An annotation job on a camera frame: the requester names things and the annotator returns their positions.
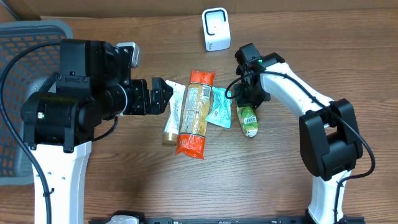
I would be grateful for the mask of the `white printed packet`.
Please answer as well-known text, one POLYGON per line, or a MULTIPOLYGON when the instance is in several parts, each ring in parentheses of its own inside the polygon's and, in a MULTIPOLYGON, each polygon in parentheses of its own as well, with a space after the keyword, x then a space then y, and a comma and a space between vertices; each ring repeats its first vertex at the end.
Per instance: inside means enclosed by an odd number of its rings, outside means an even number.
POLYGON ((173 95, 169 100, 170 113, 163 133, 163 144, 176 145, 180 133, 182 103, 186 86, 170 80, 165 82, 173 88, 173 95))

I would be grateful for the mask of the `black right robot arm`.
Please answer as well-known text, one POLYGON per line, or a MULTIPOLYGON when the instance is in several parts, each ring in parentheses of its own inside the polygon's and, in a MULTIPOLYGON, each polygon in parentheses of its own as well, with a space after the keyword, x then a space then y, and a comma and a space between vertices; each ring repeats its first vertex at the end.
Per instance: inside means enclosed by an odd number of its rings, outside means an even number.
POLYGON ((280 55, 261 55, 253 43, 234 57, 238 78, 230 87, 238 107, 256 110, 274 96, 298 119, 300 156, 313 176, 312 199, 299 223, 364 223, 342 209, 347 181, 369 176, 376 166, 353 105, 317 92, 280 55))

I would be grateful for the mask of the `teal snack packet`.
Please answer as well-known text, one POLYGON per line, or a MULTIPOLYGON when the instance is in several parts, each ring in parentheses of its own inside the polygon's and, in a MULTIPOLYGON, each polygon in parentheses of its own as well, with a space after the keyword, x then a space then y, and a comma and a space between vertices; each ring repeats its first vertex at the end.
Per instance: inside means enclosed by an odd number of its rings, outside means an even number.
POLYGON ((225 88, 217 87, 213 87, 212 91, 213 106, 205 121, 229 129, 231 127, 231 106, 233 101, 227 96, 231 96, 231 92, 226 92, 225 88))

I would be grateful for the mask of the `green snack packet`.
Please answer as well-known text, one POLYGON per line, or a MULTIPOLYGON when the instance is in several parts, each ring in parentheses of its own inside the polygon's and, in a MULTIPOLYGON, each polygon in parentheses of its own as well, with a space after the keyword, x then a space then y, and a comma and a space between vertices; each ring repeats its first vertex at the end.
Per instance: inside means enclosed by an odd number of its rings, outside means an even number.
POLYGON ((250 106, 237 107, 237 115, 244 136, 255 137, 258 132, 258 122, 254 110, 250 106))

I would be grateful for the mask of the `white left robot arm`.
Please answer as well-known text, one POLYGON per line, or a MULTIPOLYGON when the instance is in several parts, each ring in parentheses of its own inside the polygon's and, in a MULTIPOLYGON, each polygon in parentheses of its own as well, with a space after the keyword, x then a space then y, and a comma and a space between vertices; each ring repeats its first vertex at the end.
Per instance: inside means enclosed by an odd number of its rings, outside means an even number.
POLYGON ((161 114, 173 94, 161 78, 132 79, 139 48, 133 42, 63 39, 55 91, 37 91, 22 105, 24 141, 49 185, 35 181, 36 223, 83 223, 85 175, 95 127, 119 115, 161 114))

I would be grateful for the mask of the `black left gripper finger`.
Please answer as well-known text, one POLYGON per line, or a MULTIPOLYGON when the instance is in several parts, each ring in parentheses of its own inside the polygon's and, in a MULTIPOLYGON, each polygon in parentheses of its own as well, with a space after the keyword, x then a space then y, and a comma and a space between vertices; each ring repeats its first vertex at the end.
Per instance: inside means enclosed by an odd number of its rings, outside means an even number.
POLYGON ((150 114, 162 114, 169 102, 169 95, 163 93, 152 93, 150 101, 150 114))
POLYGON ((152 89, 150 91, 152 96, 161 96, 162 98, 171 98, 174 93, 173 88, 168 85, 162 78, 152 78, 152 89))

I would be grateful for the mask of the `orange spaghetti packet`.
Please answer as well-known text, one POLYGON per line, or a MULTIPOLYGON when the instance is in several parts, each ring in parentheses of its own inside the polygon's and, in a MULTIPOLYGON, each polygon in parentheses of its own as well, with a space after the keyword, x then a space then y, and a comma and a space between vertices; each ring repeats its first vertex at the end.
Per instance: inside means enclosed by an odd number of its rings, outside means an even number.
POLYGON ((204 159, 206 117, 216 72, 192 70, 188 84, 176 154, 204 159))

